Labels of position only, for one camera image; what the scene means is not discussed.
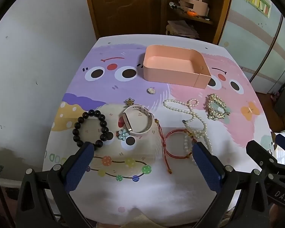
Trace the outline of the gold pearl hair comb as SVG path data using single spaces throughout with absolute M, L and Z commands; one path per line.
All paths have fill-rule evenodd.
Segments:
M 206 109 L 210 120 L 223 120 L 231 114 L 226 103 L 217 94 L 208 95 Z

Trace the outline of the blue flower rhinestone brooch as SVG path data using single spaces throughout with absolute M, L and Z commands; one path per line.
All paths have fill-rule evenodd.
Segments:
M 129 132 L 127 129 L 121 129 L 117 132 L 117 137 L 119 140 L 125 141 L 128 136 Z

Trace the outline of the white smart watch band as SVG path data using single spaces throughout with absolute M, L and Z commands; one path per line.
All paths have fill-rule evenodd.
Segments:
M 140 104 L 127 107 L 122 113 L 122 118 L 129 134 L 135 137 L 146 135 L 154 122 L 153 114 Z

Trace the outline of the gold flower pin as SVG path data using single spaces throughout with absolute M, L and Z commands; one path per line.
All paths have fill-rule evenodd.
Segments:
M 129 106 L 132 106 L 135 104 L 135 100 L 132 98 L 128 98 L 124 101 L 124 103 L 125 103 L 126 107 L 129 107 Z

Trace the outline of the cartoon monster table mat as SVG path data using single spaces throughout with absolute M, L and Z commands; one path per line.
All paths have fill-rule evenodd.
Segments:
M 143 59 L 150 45 L 194 49 L 208 65 L 205 89 L 149 82 Z M 155 94 L 149 94 L 154 88 Z M 223 120 L 207 117 L 207 97 L 217 94 L 231 114 Z M 143 136 L 129 134 L 122 118 L 124 101 L 135 100 L 154 116 Z M 273 152 L 271 130 L 261 103 L 247 77 L 223 47 L 191 39 L 158 35 L 108 36 L 97 40 L 63 96 L 49 135 L 44 170 L 63 164 L 78 147 L 74 125 L 89 110 L 99 110 L 108 124 L 108 140 L 96 150 L 72 198 L 89 219 L 123 225 L 139 214 L 163 226 L 194 222 L 206 211 L 215 193 L 206 184 L 193 158 L 184 120 L 208 137 L 206 145 L 224 165 L 250 172 L 257 167 L 245 146 L 254 140 Z

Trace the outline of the pink plastic tray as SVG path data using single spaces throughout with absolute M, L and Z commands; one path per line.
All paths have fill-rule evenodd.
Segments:
M 143 77 L 150 82 L 205 89 L 211 74 L 203 55 L 194 49 L 150 45 L 143 60 Z

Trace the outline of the pastel sliding wardrobe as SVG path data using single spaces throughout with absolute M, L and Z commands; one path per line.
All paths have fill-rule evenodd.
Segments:
M 256 92 L 273 94 L 285 83 L 285 17 L 274 3 L 267 18 L 245 0 L 232 0 L 219 45 Z

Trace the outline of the stack of folded cloths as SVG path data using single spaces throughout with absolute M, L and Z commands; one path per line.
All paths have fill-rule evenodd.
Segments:
M 168 21 L 166 26 L 166 35 L 180 36 L 190 39 L 198 39 L 199 34 L 192 27 L 189 26 L 185 21 Z

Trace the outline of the brown wooden shelf cabinet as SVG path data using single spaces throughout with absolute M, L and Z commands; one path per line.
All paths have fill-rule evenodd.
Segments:
M 218 44 L 232 0 L 161 0 L 162 31 L 169 21 L 184 21 L 192 30 L 188 37 Z

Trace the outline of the brown wooden door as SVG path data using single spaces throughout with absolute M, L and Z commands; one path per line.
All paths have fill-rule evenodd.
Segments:
M 96 38 L 161 33 L 161 0 L 87 0 Z

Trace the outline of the pink storage organizer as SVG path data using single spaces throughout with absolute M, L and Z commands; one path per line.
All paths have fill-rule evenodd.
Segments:
M 208 16 L 208 3 L 204 2 L 203 0 L 180 0 L 179 3 L 184 11 L 195 12 L 201 17 Z

